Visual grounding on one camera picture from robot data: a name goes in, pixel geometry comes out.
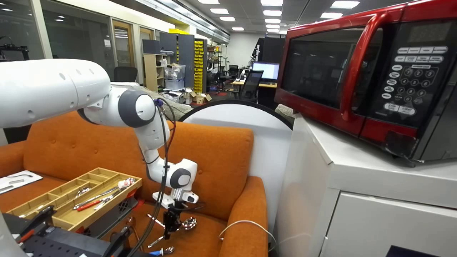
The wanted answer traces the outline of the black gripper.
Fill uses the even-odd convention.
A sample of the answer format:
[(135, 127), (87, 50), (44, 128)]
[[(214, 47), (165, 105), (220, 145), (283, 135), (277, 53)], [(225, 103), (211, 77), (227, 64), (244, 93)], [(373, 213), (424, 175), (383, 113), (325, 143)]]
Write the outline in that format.
[(175, 205), (171, 205), (163, 213), (163, 221), (167, 233), (174, 233), (180, 228), (181, 225), (180, 214), (181, 214), (181, 208)]

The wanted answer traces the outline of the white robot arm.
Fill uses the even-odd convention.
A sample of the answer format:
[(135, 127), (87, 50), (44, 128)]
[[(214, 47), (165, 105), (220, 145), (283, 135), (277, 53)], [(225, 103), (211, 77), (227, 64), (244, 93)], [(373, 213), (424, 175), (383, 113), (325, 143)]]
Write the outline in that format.
[(13, 128), (75, 111), (88, 123), (134, 130), (147, 175), (165, 185), (153, 195), (173, 210), (194, 204), (197, 164), (175, 164), (158, 155), (171, 141), (158, 100), (135, 83), (113, 81), (97, 63), (78, 58), (41, 58), (0, 63), (0, 127)]

